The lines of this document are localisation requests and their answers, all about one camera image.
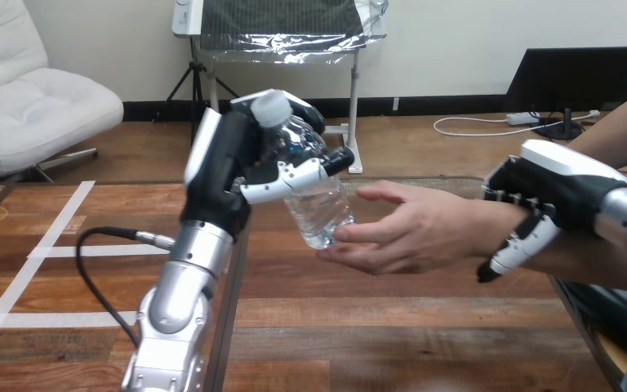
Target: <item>robotic hand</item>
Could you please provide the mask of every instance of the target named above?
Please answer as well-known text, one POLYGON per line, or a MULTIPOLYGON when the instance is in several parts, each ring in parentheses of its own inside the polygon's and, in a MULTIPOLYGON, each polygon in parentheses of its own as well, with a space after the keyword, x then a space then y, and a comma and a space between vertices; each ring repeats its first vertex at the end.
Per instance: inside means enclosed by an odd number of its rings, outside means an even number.
POLYGON ((561 230, 584 230, 627 251, 627 179, 572 149, 528 140, 483 186, 484 198, 529 207, 533 213, 478 269, 490 282, 536 255, 561 230))
MULTIPOLYGON (((206 109, 185 171, 186 204, 179 237, 171 245, 158 285, 140 304, 140 346, 131 357, 122 390, 200 390, 200 349, 211 323, 210 300, 251 205, 305 189, 334 176, 354 161, 349 149, 299 163, 261 162, 260 128, 250 103, 267 91, 232 101, 222 116, 206 109)), ((321 114, 287 95, 294 114, 321 133, 321 114)), ((136 239, 147 243, 152 235, 136 239)))

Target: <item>white bottle cap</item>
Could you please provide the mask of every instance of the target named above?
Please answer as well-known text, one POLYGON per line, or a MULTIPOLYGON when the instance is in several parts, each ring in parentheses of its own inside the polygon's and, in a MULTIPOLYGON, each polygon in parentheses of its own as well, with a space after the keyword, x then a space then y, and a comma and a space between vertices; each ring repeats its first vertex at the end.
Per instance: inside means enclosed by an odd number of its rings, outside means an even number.
POLYGON ((285 93, 275 90, 254 100, 251 112, 263 128, 272 128, 287 121, 292 109, 285 93))

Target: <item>monitor stand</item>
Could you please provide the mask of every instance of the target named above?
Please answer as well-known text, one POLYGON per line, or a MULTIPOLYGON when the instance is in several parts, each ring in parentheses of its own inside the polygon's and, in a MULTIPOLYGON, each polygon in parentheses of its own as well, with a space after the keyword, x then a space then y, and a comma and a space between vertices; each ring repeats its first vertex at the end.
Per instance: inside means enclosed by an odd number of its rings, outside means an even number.
POLYGON ((572 111, 569 108, 563 110, 563 123, 547 125, 547 127, 533 130, 537 135, 553 140, 573 140, 583 133, 583 127, 572 120, 572 111))

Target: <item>white tape line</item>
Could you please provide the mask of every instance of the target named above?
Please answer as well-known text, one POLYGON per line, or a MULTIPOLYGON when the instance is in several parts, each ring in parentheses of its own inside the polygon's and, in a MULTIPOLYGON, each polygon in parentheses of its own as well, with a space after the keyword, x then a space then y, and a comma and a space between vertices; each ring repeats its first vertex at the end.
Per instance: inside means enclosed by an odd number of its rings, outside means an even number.
MULTIPOLYGON (((82 255, 87 257, 100 256, 149 256, 166 255, 169 251, 152 245, 93 245, 82 247, 82 255)), ((75 247, 36 247, 29 257, 75 257, 75 247)))
MULTIPOLYGON (((119 312, 129 325, 136 312, 119 312)), ((9 313, 0 314, 0 328, 99 328, 118 327, 111 314, 102 313, 9 313)))
MULTIPOLYGON (((82 201, 85 200, 87 194, 90 193, 90 189, 92 189, 94 184, 94 181, 86 181, 78 186, 78 189, 76 189, 75 193, 73 193, 69 202, 64 206, 64 209, 59 212, 59 215, 54 220, 54 223, 49 226, 49 230, 47 230, 42 239, 39 241, 37 247, 51 248, 54 246, 56 240, 59 239, 61 233, 64 232, 66 225, 69 223, 71 218, 73 218, 73 215, 82 204, 82 201)), ((28 258, 23 265, 23 268, 21 268, 16 277, 13 278, 13 281, 6 289, 6 292, 1 295, 0 313, 8 313, 11 311, 13 305, 16 304, 20 295, 25 291, 25 288, 28 286, 28 283, 32 280, 43 261, 44 257, 28 258)))
MULTIPOLYGON (((64 206, 64 209, 59 212, 59 215, 54 219, 49 230, 47 230, 39 241, 37 247, 51 248, 54 246, 56 240, 59 239, 61 233, 64 232, 66 225, 78 210, 82 201, 85 200, 87 194, 90 193, 90 189, 92 189, 94 184, 94 181, 86 181, 78 186, 78 189, 76 189, 73 196, 71 196, 64 206)), ((0 314, 7 314, 13 309, 13 305, 16 304, 20 295, 25 291, 25 288, 28 286, 43 261, 44 257, 29 257, 28 260, 25 261, 23 268, 20 269, 6 291, 1 295, 0 314)))

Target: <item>human hand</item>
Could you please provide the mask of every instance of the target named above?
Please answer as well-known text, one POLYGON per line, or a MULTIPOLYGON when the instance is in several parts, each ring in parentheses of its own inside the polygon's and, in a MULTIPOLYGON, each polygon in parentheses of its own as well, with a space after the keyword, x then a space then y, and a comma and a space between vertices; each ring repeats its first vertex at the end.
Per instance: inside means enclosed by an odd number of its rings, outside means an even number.
POLYGON ((399 206, 378 222, 338 228, 334 238, 353 245, 318 256, 369 274, 420 274, 453 261, 484 259, 526 215, 505 203, 388 181, 360 188, 357 195, 399 206))

